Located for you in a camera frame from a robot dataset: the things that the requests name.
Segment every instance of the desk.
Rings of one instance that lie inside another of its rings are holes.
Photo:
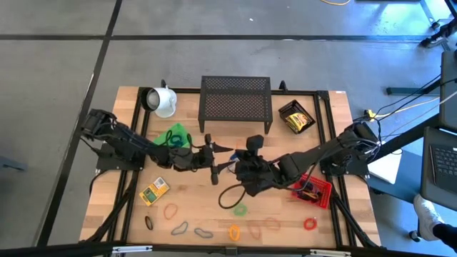
[[[119,88],[113,113],[117,115],[120,122],[131,123],[138,90],[136,87],[122,86]],[[352,123],[348,99],[343,91],[330,91],[329,96],[336,133],[339,134]],[[273,123],[268,135],[264,135],[263,126],[259,123],[238,121],[207,121],[205,133],[210,133],[217,144],[232,148],[244,148],[248,136],[261,134],[265,136],[265,141],[263,148],[259,150],[259,154],[267,160],[274,159],[284,153],[305,151],[319,145],[317,125],[310,127],[300,135],[295,135],[280,120],[277,110],[293,99],[299,101],[312,117],[316,118],[313,97],[272,96]],[[328,124],[326,124],[323,103],[321,106],[326,139],[329,140],[330,133]],[[204,135],[199,132],[198,112],[199,94],[178,94],[176,113],[171,118],[160,119],[155,114],[151,114],[147,138],[153,140],[160,133],[179,122],[193,136],[194,144],[203,144]],[[144,112],[141,110],[137,126],[138,132],[141,128],[143,115]],[[216,163],[227,162],[231,154],[215,154]],[[95,181],[81,230],[81,240],[91,236],[113,208],[119,173],[119,171],[108,171]],[[313,175],[324,180],[323,175],[318,171]],[[171,190],[155,204],[147,207],[138,197],[138,193],[159,176],[164,178]],[[127,241],[129,243],[193,246],[336,247],[330,211],[291,198],[289,191],[270,189],[260,193],[255,198],[245,196],[242,203],[247,206],[248,213],[244,217],[235,216],[233,209],[224,210],[220,208],[217,204],[220,192],[236,183],[238,181],[236,181],[235,176],[228,171],[222,171],[219,176],[219,184],[212,186],[208,169],[199,170],[196,173],[178,173],[170,169],[159,168],[149,158],[146,158],[144,170],[139,174]],[[380,244],[367,185],[355,176],[347,176],[346,188],[354,218],[370,239]],[[241,189],[229,191],[224,196],[222,204],[233,203],[239,198],[241,192]],[[164,218],[164,209],[169,203],[175,203],[179,209],[177,214],[168,221]],[[153,231],[146,228],[145,215],[150,216],[154,222]],[[318,226],[313,231],[305,231],[303,221],[310,217],[317,218]],[[274,230],[275,223],[266,223],[265,219],[267,218],[277,219],[281,225],[280,230]],[[124,213],[121,212],[115,239],[120,238],[120,227],[123,219]],[[183,221],[189,222],[187,232],[183,235],[172,236],[171,230]],[[343,242],[347,244],[346,227],[341,214],[339,221]],[[228,229],[231,224],[237,224],[241,228],[241,237],[237,242],[233,242],[229,238]],[[253,225],[254,230],[257,229],[256,226],[260,227],[261,237],[259,240],[254,239],[248,232],[248,224]],[[194,234],[196,227],[211,231],[214,237],[212,239],[198,237]]]

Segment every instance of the red rubber band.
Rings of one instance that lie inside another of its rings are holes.
[[[173,214],[172,214],[170,217],[167,217],[167,216],[166,216],[166,209],[167,209],[168,207],[170,207],[170,206],[175,206],[176,209],[175,209],[175,211],[173,212]],[[173,217],[176,215],[177,212],[178,212],[178,206],[177,206],[176,204],[174,204],[174,203],[169,203],[169,204],[167,204],[167,205],[165,206],[165,209],[164,209],[164,217],[165,217],[165,219],[166,219],[167,221],[169,221],[169,220],[171,220],[171,218],[173,218]]]
[[[252,230],[253,227],[256,227],[258,229],[258,234],[257,235],[253,232],[253,230]],[[260,239],[260,236],[262,235],[262,231],[260,229],[260,226],[257,223],[255,223],[253,221],[248,221],[248,230],[249,230],[249,233],[251,234],[251,236],[254,239],[256,239],[256,240]]]
[[[317,220],[315,218],[307,218],[304,222],[303,222],[303,227],[307,230],[307,231],[311,231],[313,229],[315,229],[317,227]]]
[[[277,224],[277,226],[276,226],[276,227],[271,227],[271,226],[269,226],[268,223],[267,223],[268,221],[273,221],[273,222],[275,222],[275,223]],[[280,223],[277,219],[275,219],[275,218],[271,218],[271,217],[270,217],[270,218],[266,218],[264,222],[265,222],[265,227],[266,227],[267,229],[270,229],[270,230],[273,230],[273,231],[278,231],[278,230],[281,229],[281,223]]]

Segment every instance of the yellow cable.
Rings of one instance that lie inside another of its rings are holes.
[[[414,107],[417,107],[417,106],[421,106],[421,105],[423,105],[423,104],[428,104],[428,103],[433,102],[433,101],[438,100],[438,99],[439,99],[439,97],[436,97],[436,98],[434,98],[434,99],[431,99],[431,100],[428,100],[428,101],[424,101],[424,102],[422,102],[422,103],[418,103],[418,104],[414,104],[414,105],[412,105],[412,106],[405,107],[405,108],[403,108],[403,109],[400,109],[400,110],[396,111],[395,114],[396,114],[396,113],[399,113],[399,112],[401,112],[401,111],[406,111],[406,110],[408,110],[408,109],[411,109],[411,108],[414,108]],[[391,115],[391,113],[389,113],[389,114],[379,114],[379,115],[376,115],[375,118],[382,118],[382,117],[389,116],[389,115]]]
[[[333,2],[326,1],[326,0],[321,0],[321,1],[324,2],[324,3],[326,3],[326,4],[337,5],[337,6],[343,6],[343,5],[347,5],[351,0],[345,1],[344,3],[333,3]]]

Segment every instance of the yellow box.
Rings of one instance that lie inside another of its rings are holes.
[[[162,177],[158,177],[154,183],[149,185],[146,189],[140,192],[140,197],[143,199],[147,206],[155,203],[161,196],[163,196],[170,189],[169,185],[165,183]]]

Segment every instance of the gray rubber band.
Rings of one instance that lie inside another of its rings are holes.
[[[213,238],[214,235],[212,234],[212,232],[210,231],[205,231],[201,228],[195,228],[194,229],[194,233],[199,235],[201,238],[205,238],[205,239],[208,239],[208,238]]]
[[[183,231],[179,231],[179,229],[183,226],[183,225],[186,225],[185,229]],[[181,235],[183,233],[185,233],[187,231],[187,227],[189,226],[189,224],[187,223],[187,221],[184,221],[181,225],[175,227],[172,231],[171,231],[171,235],[172,236],[177,236],[177,235]]]

